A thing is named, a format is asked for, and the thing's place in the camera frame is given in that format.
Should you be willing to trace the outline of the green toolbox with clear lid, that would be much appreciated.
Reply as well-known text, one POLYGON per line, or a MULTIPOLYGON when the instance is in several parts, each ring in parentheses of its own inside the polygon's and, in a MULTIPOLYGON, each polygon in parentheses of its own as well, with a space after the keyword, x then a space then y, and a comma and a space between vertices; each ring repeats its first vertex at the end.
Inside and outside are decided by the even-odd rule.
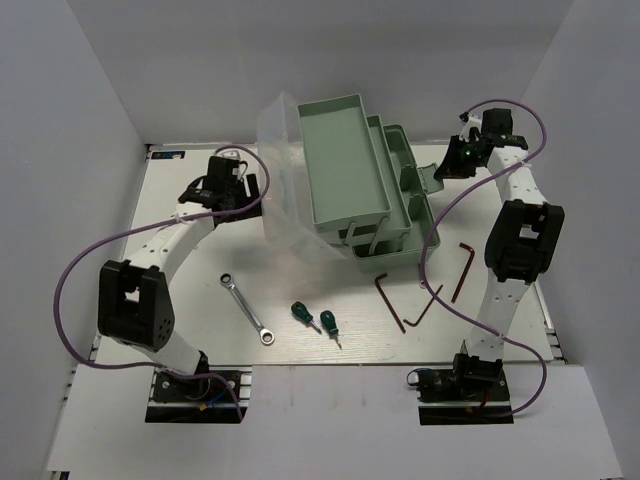
POLYGON ((439 247, 428 201, 443 188, 436 165, 419 166, 403 127, 367 114, 360 95, 298 103, 281 93, 256 130, 272 247, 363 271, 416 266, 439 247))

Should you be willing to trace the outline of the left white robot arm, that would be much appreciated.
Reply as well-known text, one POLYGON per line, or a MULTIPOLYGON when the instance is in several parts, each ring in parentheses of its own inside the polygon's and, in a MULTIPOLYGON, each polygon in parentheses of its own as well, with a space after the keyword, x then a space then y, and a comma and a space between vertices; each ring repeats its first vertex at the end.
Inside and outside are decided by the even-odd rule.
POLYGON ((175 330, 169 284, 218 224, 261 214, 257 177, 246 166, 211 156, 206 174, 178 197, 169 223, 128 258, 106 262, 99 275, 99 333, 178 374, 177 387, 191 399, 209 392, 212 377, 206 355, 175 330))

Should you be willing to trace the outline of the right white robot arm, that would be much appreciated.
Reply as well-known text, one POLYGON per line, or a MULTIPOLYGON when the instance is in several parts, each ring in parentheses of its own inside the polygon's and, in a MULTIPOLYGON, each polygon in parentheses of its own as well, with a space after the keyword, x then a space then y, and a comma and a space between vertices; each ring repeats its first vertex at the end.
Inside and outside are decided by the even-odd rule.
POLYGON ((500 380, 505 338, 519 303, 553 258, 565 219, 538 188, 525 158, 525 138, 513 133, 507 108, 485 110, 480 117, 461 115, 463 129, 451 138, 434 178, 466 179, 488 169, 502 202, 484 251, 488 281, 477 325, 453 361, 451 384, 472 399, 500 380))

